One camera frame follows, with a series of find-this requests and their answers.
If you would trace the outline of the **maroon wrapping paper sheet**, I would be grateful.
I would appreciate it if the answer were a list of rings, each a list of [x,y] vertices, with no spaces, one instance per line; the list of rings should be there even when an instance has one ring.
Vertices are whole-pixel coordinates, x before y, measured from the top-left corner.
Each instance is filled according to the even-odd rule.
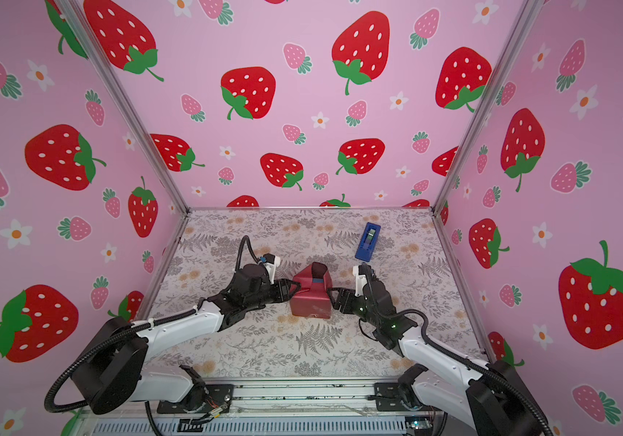
[[[324,285],[313,283],[323,279]],[[331,318],[331,301],[326,290],[333,287],[329,269],[323,263],[313,262],[293,277],[302,289],[290,301],[292,315],[302,318]]]

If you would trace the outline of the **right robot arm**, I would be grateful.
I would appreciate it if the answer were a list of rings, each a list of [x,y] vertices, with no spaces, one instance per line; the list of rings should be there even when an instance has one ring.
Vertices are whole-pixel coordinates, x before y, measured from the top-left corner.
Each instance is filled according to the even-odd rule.
[[[433,406],[469,425],[479,435],[552,435],[542,408],[515,368],[499,360],[472,360],[432,338],[427,315],[397,310],[383,282],[356,277],[356,288],[330,288],[333,309],[374,327],[373,339],[414,362],[404,386],[410,408]]]

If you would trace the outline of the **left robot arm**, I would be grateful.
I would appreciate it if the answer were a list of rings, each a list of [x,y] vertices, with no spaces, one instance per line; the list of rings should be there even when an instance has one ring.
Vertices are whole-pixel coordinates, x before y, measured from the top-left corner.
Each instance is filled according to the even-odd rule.
[[[224,290],[186,312],[157,320],[106,323],[70,378],[97,415],[130,401],[167,401],[194,411],[205,402],[207,391],[196,370],[182,365],[175,371],[157,371],[145,363],[180,343],[222,332],[248,312],[286,303],[301,289],[296,281],[273,279],[271,269],[261,263],[245,265]]]

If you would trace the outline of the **floral table mat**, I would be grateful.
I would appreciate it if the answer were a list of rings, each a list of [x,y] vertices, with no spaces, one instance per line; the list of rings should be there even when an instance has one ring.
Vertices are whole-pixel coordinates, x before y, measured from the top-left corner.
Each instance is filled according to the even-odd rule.
[[[254,255],[282,260],[290,278],[311,263],[326,265],[333,284],[353,287],[355,253],[366,223],[381,227],[371,266],[398,309],[424,312],[428,332],[451,347],[482,357],[451,268],[427,210],[262,209],[204,210],[191,214],[161,289],[154,318],[183,312],[216,294],[236,263]],[[410,361],[369,339],[371,326],[334,312],[328,320],[292,314],[286,303],[250,312],[234,327],[181,343],[150,365],[182,364],[213,378],[391,377]]]

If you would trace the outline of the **blue tape dispenser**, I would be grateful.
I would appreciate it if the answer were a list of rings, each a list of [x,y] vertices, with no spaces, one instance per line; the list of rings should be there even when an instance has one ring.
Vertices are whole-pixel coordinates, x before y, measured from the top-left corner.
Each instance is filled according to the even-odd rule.
[[[356,259],[366,263],[371,261],[381,229],[376,223],[366,223],[355,254]]]

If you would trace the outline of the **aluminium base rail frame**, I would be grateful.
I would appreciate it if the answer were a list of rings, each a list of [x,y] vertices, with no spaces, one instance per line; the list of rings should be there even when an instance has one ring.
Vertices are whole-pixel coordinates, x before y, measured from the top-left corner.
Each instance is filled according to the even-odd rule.
[[[206,421],[207,406],[185,412],[155,401],[113,412],[75,414],[66,435],[473,435],[462,421],[466,401],[446,403],[456,390],[433,374],[417,383],[418,408],[402,401],[396,378],[209,379],[222,413]]]

